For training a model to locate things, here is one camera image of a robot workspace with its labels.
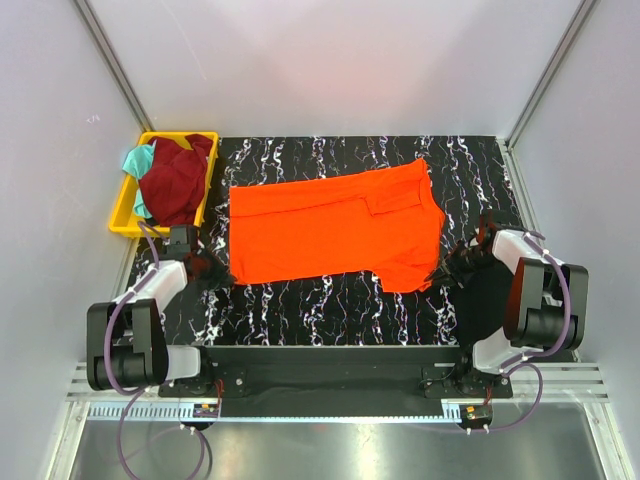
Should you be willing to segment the orange t shirt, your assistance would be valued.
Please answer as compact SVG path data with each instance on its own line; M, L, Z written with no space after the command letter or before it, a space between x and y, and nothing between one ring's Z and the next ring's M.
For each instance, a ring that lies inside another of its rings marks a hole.
M359 271L387 293L429 288L445 215L428 165L233 187L230 270L242 285Z

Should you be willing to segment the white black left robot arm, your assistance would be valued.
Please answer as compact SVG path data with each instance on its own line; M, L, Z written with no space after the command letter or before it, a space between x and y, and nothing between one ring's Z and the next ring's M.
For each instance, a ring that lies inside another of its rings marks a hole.
M144 276L117 298L87 311L87 381L94 391L133 395L201 371L196 347L170 347L161 315L189 284L227 288L236 278L209 250L187 244L156 253Z

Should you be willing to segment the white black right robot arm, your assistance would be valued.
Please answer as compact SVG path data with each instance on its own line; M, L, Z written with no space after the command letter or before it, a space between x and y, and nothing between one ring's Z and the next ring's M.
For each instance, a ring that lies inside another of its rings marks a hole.
M581 345L588 270L557 259L543 239L486 210L476 232L429 275L432 286L451 290L462 373L501 375Z

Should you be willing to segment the black folded t shirt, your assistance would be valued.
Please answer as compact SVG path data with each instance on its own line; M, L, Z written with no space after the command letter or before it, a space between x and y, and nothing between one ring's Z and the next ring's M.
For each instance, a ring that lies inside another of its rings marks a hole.
M455 337L469 352L476 342L502 328L513 274L497 260L471 268L450 255L444 265L452 280L448 297L454 307Z

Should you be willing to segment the black marble pattern mat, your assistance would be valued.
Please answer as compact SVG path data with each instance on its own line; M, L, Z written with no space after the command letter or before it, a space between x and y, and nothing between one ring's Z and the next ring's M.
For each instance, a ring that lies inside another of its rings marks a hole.
M445 215L442 252L470 236L483 210L522 221L503 140L490 136L224 137L202 238L228 256L232 186L329 178L424 159ZM207 290L192 285L163 319L171 344L453 345L460 335L448 289L391 294L368 271Z

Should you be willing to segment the dark red t shirt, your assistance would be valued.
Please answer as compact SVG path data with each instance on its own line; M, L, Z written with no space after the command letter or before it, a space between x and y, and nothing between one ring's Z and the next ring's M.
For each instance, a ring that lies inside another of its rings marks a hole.
M205 194L213 141L197 133L184 139L188 148L174 139L152 137L151 168L139 180L144 205L162 227L193 224Z

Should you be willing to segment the yellow plastic bin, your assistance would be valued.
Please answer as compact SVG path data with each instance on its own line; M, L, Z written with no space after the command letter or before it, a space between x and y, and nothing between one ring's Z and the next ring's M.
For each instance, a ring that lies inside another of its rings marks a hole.
M188 143L185 141L184 137L194 133L209 137L213 141L213 146L208 157L209 167L206 174L205 194L202 203L197 209L193 223L193 225L199 227L203 223L211 178L214 172L216 158L218 157L219 135L215 132L145 132L140 136L137 146L151 144L150 139L154 136L159 136L174 139L182 147L188 148ZM124 182L109 221L109 230L125 237L138 238L144 235L144 232L139 227L139 223L144 221L154 226L159 234L168 235L170 227L159 226L152 217L144 219L133 213L132 208L137 187L139 187L139 182L137 182L131 175L125 173Z

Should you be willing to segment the teal t shirt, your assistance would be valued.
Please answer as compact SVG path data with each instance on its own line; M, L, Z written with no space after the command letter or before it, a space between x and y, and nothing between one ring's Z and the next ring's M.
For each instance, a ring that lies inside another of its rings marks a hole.
M154 143L135 147L127 154L122 170L139 182L150 171L153 165L154 153ZM136 189L132 211L135 215L144 219L152 217L144 202L140 187Z

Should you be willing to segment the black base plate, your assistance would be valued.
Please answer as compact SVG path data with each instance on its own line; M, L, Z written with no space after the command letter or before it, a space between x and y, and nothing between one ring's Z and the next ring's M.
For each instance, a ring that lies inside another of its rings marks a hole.
M456 346L202 347L200 374L152 387L182 401L247 405L374 405L416 411L424 402L492 399L500 375L462 373Z

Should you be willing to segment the aluminium frame post left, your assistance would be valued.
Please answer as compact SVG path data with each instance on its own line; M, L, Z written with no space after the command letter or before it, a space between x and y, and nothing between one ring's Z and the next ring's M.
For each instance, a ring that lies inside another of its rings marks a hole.
M122 66L117 52L92 3L88 0L71 0L71 4L94 43L100 58L109 71L136 123L142 131L152 131L154 129L153 123Z

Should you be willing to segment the aluminium frame post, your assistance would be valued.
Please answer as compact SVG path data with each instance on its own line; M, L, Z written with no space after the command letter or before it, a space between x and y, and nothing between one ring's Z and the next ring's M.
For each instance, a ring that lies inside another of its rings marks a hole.
M598 5L598 0L581 0L578 3L569 23L560 37L560 40L547 61L541 76L529 95L523 110L519 114L510 133L504 139L504 144L508 151L515 149L530 120L544 99L544 96L551 87L553 81L559 74L564 63L568 59L573 47L582 33L582 30L589 22L590 17Z
M92 3L88 0L71 0L71 4L94 43L100 58L109 71L136 123L142 131L152 131L154 129L153 123L122 66L117 52Z

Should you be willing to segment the aluminium frame post right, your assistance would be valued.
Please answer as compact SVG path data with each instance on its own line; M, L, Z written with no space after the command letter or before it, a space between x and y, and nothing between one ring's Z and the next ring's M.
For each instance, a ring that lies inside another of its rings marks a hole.
M551 87L553 81L559 74L564 63L568 59L573 47L582 33L582 30L589 22L590 17L598 5L598 0L581 0L578 3L569 23L560 37L560 40L547 61L541 76L529 95L523 110L519 114L510 133L504 139L504 144L508 151L515 149L530 120L544 99L544 96Z

